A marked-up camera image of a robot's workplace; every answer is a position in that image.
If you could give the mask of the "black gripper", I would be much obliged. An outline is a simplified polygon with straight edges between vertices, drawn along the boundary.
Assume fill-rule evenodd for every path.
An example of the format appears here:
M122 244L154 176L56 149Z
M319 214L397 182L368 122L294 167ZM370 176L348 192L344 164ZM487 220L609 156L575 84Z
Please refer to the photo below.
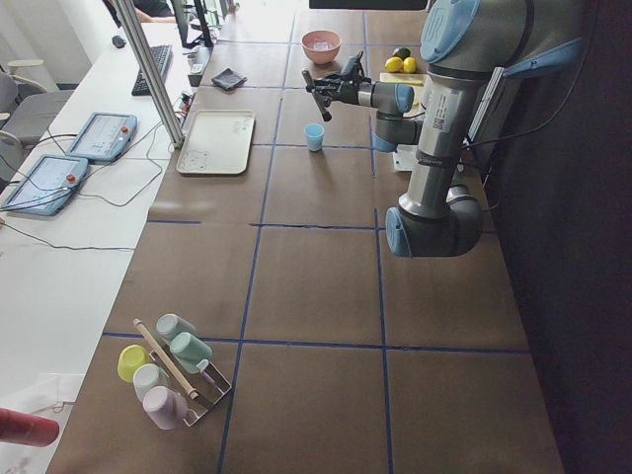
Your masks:
M322 79L313 78L317 91L325 98L327 106L336 101L359 104L358 94L371 86L371 79L364 74L362 57L363 51L360 50L356 55L349 57L340 71Z

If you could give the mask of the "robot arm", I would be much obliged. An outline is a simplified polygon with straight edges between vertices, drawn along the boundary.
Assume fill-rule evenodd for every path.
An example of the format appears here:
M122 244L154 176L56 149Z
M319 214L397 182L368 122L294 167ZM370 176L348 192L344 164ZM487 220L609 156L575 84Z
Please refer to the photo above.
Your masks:
M391 252L400 257L456 257L479 241L483 213L456 175L479 90L495 68L529 77L570 65L579 55L584 6L579 1L437 1L430 8L420 53L427 65L426 114L406 118L414 91L365 77L360 55L306 90L323 119L334 102L373 108L381 151L416 147L408 190L385 216Z

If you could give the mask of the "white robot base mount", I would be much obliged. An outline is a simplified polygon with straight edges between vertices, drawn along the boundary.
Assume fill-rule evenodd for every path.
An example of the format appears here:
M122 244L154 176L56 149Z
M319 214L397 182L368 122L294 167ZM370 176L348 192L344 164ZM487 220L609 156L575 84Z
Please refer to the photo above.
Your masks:
M391 154L393 170L395 172L408 173L414 170L417 164L416 152L399 150Z

